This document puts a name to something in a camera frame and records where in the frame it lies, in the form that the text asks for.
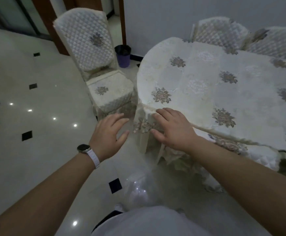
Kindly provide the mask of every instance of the black trash bag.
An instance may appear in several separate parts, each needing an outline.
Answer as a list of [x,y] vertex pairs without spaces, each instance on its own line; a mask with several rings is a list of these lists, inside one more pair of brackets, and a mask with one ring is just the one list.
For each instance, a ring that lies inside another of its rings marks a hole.
[[118,45],[115,47],[115,51],[117,55],[130,55],[131,54],[131,47],[127,46],[127,45]]

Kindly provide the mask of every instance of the forearm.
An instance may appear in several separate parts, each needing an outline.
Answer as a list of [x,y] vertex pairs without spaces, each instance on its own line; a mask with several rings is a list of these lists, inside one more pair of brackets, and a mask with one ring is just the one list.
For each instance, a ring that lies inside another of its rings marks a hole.
[[0,235],[54,235],[94,169],[77,154],[0,216]]
[[273,235],[286,235],[286,177],[203,138],[191,155]]

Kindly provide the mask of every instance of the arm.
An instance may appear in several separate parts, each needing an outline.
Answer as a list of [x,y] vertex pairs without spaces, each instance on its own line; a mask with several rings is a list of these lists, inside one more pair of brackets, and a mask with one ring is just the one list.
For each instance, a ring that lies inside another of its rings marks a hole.
[[285,176],[197,136],[179,111],[156,112],[164,128],[164,134],[151,130],[157,140],[192,156],[271,234],[286,235]]
[[[95,128],[89,145],[100,162],[116,154],[128,137],[126,131],[116,139],[129,120],[122,116],[109,115]],[[94,169],[91,158],[78,153],[0,215],[0,235],[54,235]]]

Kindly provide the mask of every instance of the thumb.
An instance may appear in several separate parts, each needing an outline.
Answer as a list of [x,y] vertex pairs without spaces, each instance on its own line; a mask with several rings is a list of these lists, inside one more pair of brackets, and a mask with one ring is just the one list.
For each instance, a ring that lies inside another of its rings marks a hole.
[[151,133],[154,135],[154,137],[161,143],[165,143],[165,136],[164,134],[160,133],[159,131],[155,130],[155,129],[151,129],[150,130]]
[[117,140],[117,146],[118,146],[119,149],[122,147],[122,145],[127,140],[129,133],[130,133],[129,130],[125,131],[124,133],[122,133],[122,135]]

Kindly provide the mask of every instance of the trash bin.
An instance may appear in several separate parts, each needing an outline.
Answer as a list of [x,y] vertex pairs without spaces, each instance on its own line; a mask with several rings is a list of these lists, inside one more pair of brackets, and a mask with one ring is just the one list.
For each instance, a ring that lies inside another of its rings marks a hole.
[[119,66],[121,68],[129,67],[131,47],[127,45],[118,45],[115,47],[115,51],[117,54],[117,60],[118,60]]

